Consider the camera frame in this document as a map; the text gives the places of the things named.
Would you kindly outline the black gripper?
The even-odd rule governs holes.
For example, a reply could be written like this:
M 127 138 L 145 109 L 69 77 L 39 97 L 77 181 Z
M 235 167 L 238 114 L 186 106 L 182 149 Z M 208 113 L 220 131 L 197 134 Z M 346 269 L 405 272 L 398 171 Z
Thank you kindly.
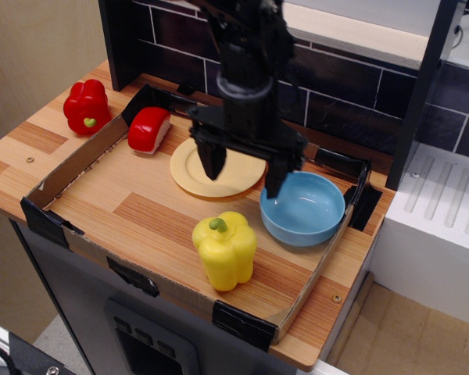
M 250 87 L 217 74 L 221 106 L 193 106 L 187 114 L 190 129 L 206 176 L 216 180 L 234 150 L 268 161 L 265 188 L 276 198 L 287 174 L 301 170 L 307 140 L 282 122 L 277 113 L 277 81 L 263 75 L 261 84 Z

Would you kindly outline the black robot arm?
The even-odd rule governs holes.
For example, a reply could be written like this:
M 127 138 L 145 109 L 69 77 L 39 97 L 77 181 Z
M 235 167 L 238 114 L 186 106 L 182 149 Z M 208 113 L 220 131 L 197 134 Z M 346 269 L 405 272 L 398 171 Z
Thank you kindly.
M 294 55 L 280 1 L 196 1 L 220 57 L 216 82 L 223 103 L 192 107 L 190 135 L 206 176 L 215 180 L 227 151 L 268 164 L 267 197 L 301 170 L 307 140 L 278 114 L 277 75 Z

